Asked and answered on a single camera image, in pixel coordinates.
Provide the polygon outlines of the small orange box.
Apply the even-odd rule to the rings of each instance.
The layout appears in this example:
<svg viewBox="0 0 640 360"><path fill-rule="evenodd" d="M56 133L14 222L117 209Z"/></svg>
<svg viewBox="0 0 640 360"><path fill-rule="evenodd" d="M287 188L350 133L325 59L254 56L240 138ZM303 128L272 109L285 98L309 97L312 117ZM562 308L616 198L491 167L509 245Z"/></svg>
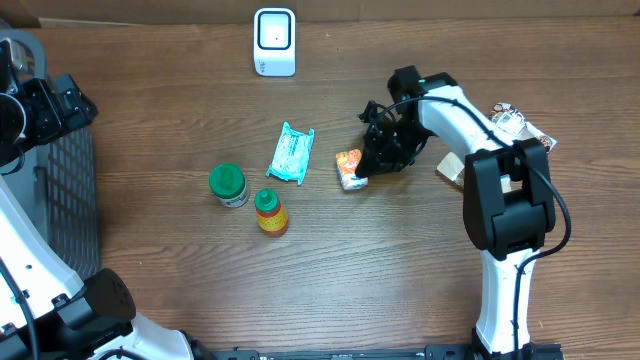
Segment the small orange box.
<svg viewBox="0 0 640 360"><path fill-rule="evenodd" d="M356 175L356 169L362 158L359 149L337 153L335 158L338 177L345 191L361 189L368 185L367 178L360 178Z"/></svg>

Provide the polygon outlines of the teal wipes pack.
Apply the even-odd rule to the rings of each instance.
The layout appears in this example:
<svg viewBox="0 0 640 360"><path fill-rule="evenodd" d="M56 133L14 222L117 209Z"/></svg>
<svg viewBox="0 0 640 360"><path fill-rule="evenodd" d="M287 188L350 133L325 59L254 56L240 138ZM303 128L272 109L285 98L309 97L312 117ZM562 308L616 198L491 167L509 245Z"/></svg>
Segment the teal wipes pack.
<svg viewBox="0 0 640 360"><path fill-rule="evenodd" d="M301 186L308 170L314 140L313 128L308 133L303 133L284 122L266 176L287 182L295 181Z"/></svg>

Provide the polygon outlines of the green cap hot sauce bottle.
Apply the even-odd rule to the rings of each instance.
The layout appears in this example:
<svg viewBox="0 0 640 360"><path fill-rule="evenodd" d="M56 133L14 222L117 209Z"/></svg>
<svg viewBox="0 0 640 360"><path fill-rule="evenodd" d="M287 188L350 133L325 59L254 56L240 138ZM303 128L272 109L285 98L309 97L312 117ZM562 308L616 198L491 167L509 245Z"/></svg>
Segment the green cap hot sauce bottle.
<svg viewBox="0 0 640 360"><path fill-rule="evenodd" d="M278 194L269 188L256 193L254 205L260 229L270 236L281 236L289 226L289 215Z"/></svg>

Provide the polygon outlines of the clear snack bag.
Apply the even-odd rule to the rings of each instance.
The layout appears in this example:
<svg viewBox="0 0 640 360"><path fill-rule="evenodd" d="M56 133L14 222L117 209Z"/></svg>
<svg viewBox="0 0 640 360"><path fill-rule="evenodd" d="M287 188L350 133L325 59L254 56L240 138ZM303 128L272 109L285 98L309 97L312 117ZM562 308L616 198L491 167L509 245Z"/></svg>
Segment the clear snack bag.
<svg viewBox="0 0 640 360"><path fill-rule="evenodd" d="M517 140L538 139L549 153L557 141L536 128L512 104L498 102L488 115L488 118L501 130L513 135ZM453 153L449 152L436 168L437 175L449 182L459 191L464 189L464 164Z"/></svg>

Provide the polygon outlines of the green cap white jar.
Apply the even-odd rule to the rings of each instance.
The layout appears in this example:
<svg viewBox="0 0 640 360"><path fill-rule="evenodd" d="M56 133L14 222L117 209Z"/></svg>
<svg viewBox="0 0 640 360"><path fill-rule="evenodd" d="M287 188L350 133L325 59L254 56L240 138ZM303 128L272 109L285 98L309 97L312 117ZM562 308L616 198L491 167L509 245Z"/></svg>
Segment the green cap white jar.
<svg viewBox="0 0 640 360"><path fill-rule="evenodd" d="M209 186L220 203L228 208L243 206L249 199L249 187L242 170L234 164L220 164L209 176Z"/></svg>

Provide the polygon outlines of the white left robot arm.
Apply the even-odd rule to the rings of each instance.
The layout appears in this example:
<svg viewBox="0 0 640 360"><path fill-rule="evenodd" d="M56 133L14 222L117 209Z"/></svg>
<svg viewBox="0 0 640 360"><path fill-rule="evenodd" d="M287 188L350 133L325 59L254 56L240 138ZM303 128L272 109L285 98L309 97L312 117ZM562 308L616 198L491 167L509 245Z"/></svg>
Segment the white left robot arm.
<svg viewBox="0 0 640 360"><path fill-rule="evenodd" d="M136 309L100 258L95 104L51 77L37 38L1 34L1 355L5 359L207 359Z"/></svg>

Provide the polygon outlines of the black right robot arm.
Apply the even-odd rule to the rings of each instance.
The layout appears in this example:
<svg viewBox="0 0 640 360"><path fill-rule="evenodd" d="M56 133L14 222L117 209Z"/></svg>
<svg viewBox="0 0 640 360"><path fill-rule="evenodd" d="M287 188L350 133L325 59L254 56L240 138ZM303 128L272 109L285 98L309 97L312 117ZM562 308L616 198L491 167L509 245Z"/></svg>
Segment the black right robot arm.
<svg viewBox="0 0 640 360"><path fill-rule="evenodd" d="M482 300L468 345L428 345L427 359L561 359L558 344L536 344L528 331L528 301L537 260L552 255L545 237L568 208L551 183L548 155L536 138L500 129L446 72L423 77L415 66L394 71L389 106L370 101L359 118L368 128L359 178L414 164L436 136L464 161L463 222L482 257Z"/></svg>

